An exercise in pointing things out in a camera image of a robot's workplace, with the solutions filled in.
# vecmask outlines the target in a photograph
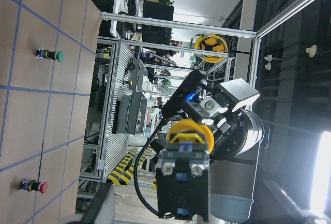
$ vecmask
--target black monitor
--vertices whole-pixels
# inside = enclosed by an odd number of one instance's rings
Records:
[[[172,6],[144,1],[143,17],[172,21],[173,15],[174,7]],[[143,42],[170,44],[171,28],[143,25],[141,32],[143,33]]]

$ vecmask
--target blue grid line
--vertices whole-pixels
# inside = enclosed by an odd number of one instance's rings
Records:
[[[55,30],[59,31],[60,33],[62,33],[63,35],[65,35],[66,37],[68,37],[69,39],[71,39],[72,41],[74,41],[75,43],[79,44],[80,46],[82,46],[83,48],[85,48],[86,50],[88,50],[90,53],[92,54],[96,54],[96,52],[92,51],[90,48],[88,48],[87,46],[83,45],[81,42],[79,42],[78,40],[76,40],[75,38],[71,37],[69,34],[67,34],[65,31],[61,30],[60,28],[58,28],[57,26],[55,26],[53,23],[51,23],[50,21],[48,21],[47,19],[45,19],[44,17],[42,17],[41,15],[37,14],[36,12],[34,12],[32,9],[30,9],[29,7],[27,7],[26,5],[18,2],[17,0],[12,0],[15,3],[19,4],[20,7],[24,8],[25,10],[27,10],[28,12],[30,12],[31,14],[33,14],[34,16],[38,17],[39,19],[41,19],[43,22],[45,22],[46,24],[50,25],[52,28],[54,28]]]
[[[79,180],[79,178],[75,179],[72,183],[70,183],[64,190],[62,190],[59,194],[57,194],[52,200],[50,200],[44,207],[42,207],[39,211],[37,211],[36,213],[33,214],[33,216],[28,219],[24,224],[27,224],[29,221],[34,220],[34,218],[40,213],[42,212],[45,208],[47,208],[52,202],[54,202],[58,197],[62,196],[62,194],[67,191],[67,189],[69,189],[73,184],[75,184],[77,181]]]
[[[18,7],[18,12],[17,12],[17,19],[16,19],[16,27],[15,27],[14,40],[13,40],[13,45],[12,45],[12,53],[11,53],[11,60],[10,60],[10,69],[9,69],[9,76],[8,76],[8,86],[10,86],[10,83],[11,83],[12,69],[13,69],[13,66],[14,66],[14,57],[15,57],[15,50],[16,50],[17,35],[18,35],[18,31],[19,31],[22,1],[23,0],[20,0],[18,2],[19,7]],[[1,152],[2,152],[2,142],[3,142],[3,139],[4,139],[4,132],[5,132],[5,124],[6,124],[6,116],[7,116],[9,93],[10,93],[10,91],[7,90],[5,107],[4,107],[4,115],[3,115],[2,127],[1,127],[1,134],[0,134],[0,157],[1,157]]]
[[[87,9],[87,1],[88,0],[86,0],[86,3],[85,3],[85,12],[84,12],[84,20],[83,20],[81,42],[83,40],[84,24],[85,24],[86,9]],[[78,57],[78,64],[77,64],[76,79],[75,79],[75,82],[74,82],[74,92],[76,91],[77,77],[78,77],[78,70],[79,70],[79,63],[80,63],[80,59],[81,59],[81,50],[82,50],[82,46],[80,46],[80,48],[79,48],[79,57]],[[67,150],[66,150],[66,158],[64,160],[64,170],[63,170],[63,176],[62,176],[62,186],[61,186],[61,189],[63,189],[64,176],[65,176],[65,173],[66,173],[67,156],[68,156],[68,145],[69,145],[70,128],[71,128],[71,121],[72,121],[73,104],[74,104],[74,96],[73,96],[73,101],[72,101],[72,106],[71,106],[71,116],[70,116],[69,133],[68,133],[68,144],[67,144]],[[62,195],[60,196],[60,205],[59,205],[59,210],[58,210],[57,221],[59,221],[59,219],[60,219],[61,202],[62,202]]]
[[[57,150],[57,149],[59,149],[59,148],[65,146],[65,145],[67,145],[67,144],[74,143],[74,142],[76,142],[76,141],[78,141],[78,140],[81,140],[81,139],[84,139],[84,136],[79,137],[79,138],[74,139],[74,140],[71,140],[71,141],[69,141],[69,142],[67,142],[67,143],[64,143],[64,144],[62,144],[62,145],[56,146],[56,147],[54,147],[54,148],[51,148],[51,149],[49,149],[49,150],[47,150],[47,151],[45,151],[45,152],[43,152],[43,153],[44,153],[44,154],[46,154],[46,153],[50,153],[50,152],[52,152],[52,151],[55,151],[55,150]],[[0,169],[0,173],[1,173],[1,172],[4,172],[4,171],[7,171],[7,170],[9,170],[9,169],[11,169],[11,168],[14,168],[14,167],[16,167],[16,166],[19,166],[19,165],[21,165],[21,164],[23,164],[23,163],[25,163],[25,162],[28,162],[28,161],[30,161],[30,160],[32,160],[32,159],[34,159],[34,158],[38,158],[39,156],[40,156],[40,153],[38,153],[38,154],[36,154],[36,155],[34,155],[34,156],[32,156],[32,157],[29,157],[29,158],[23,159],[23,160],[21,160],[21,161],[19,161],[19,162],[13,163],[12,165],[9,165],[9,166],[6,166],[6,167],[3,167],[3,168]]]
[[[60,94],[60,95],[90,96],[90,94],[84,94],[84,93],[50,91],[48,89],[25,88],[25,87],[7,86],[7,85],[2,85],[2,84],[0,84],[0,89],[6,89],[6,90],[11,90],[11,91],[29,91],[29,92],[38,92],[38,93],[51,93],[51,94]]]

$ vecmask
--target robotic arm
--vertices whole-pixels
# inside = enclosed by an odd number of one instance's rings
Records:
[[[261,120],[245,107],[260,94],[237,79],[218,84],[201,100],[198,95],[207,88],[205,82],[201,71],[188,75],[162,108],[164,118],[137,157],[149,145],[157,153],[158,211],[140,194],[138,165],[134,166],[134,185],[142,203],[160,218],[191,220],[198,214],[208,221],[210,202],[214,216],[243,222],[249,217],[259,143],[264,136]],[[167,139],[154,139],[179,110],[188,119],[176,123]]]

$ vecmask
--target ceiling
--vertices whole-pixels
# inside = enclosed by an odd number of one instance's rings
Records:
[[[173,0],[174,21],[221,26],[240,0]],[[172,39],[189,42],[195,31],[173,29]]]

